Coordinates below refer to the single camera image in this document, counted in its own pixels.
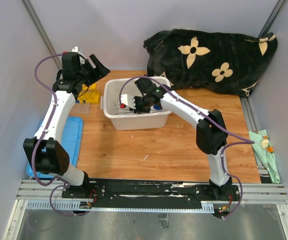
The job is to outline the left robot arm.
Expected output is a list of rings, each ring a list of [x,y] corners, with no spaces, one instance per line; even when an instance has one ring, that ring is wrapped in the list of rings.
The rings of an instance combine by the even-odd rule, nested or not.
[[[69,113],[76,103],[83,86],[91,86],[110,73],[94,55],[86,58],[78,51],[63,52],[62,68],[57,72],[52,87],[38,83],[51,93],[51,101],[41,126],[34,137],[26,138],[23,149],[34,178],[46,187],[38,173],[51,175],[63,182],[65,194],[73,198],[88,198],[92,187],[88,174],[70,163],[70,156],[61,144],[63,130]]]

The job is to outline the blue plastic tray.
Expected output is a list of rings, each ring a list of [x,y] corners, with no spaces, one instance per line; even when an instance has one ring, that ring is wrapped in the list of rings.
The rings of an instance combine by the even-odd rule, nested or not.
[[[77,167],[80,147],[82,142],[84,123],[82,118],[77,116],[69,116],[66,120],[61,145],[69,155],[69,162]]]

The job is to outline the white plastic bin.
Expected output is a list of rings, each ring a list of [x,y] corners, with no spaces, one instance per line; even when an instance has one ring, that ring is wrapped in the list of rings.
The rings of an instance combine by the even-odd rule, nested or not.
[[[115,115],[115,105],[119,103],[119,93],[127,78],[109,80],[104,86],[101,109],[118,131],[163,128],[171,111],[151,108],[150,113]]]

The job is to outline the graduated cylinder blue base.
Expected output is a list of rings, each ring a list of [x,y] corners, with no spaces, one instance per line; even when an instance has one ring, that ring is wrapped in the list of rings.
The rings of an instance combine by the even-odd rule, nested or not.
[[[161,110],[161,109],[162,109],[162,107],[161,107],[161,106],[158,106],[158,105],[156,105],[156,104],[153,106],[153,108],[154,108],[155,110],[157,110],[157,111],[159,111],[159,110]]]

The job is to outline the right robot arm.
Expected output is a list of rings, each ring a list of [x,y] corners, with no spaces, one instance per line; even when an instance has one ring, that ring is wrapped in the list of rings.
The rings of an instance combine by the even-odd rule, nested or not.
[[[181,97],[165,84],[157,85],[152,79],[141,77],[134,83],[142,96],[135,96],[135,110],[148,113],[154,105],[171,111],[187,121],[196,130],[196,145],[204,154],[210,169],[210,193],[216,200],[224,199],[232,185],[232,178],[227,173],[224,147],[228,134],[220,111],[209,111],[198,107]]]

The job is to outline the metal crucible tongs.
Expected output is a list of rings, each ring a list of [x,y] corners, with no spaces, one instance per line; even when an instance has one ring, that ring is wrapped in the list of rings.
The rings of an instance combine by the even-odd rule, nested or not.
[[[115,115],[129,115],[134,114],[134,109],[126,106],[125,108],[121,108],[119,104],[116,104],[115,106],[116,113]]]

